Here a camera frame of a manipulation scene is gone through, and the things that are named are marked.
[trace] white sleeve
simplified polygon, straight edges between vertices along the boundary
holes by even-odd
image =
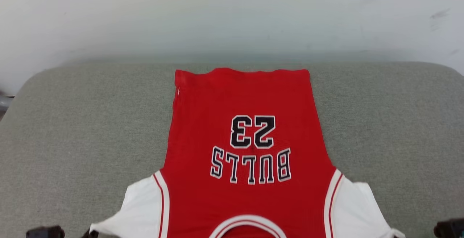
[[[342,176],[333,199],[333,238],[405,238],[386,223],[367,183]]]
[[[161,210],[161,190],[150,176],[129,185],[121,210],[103,222],[91,224],[90,231],[121,238],[158,238]]]

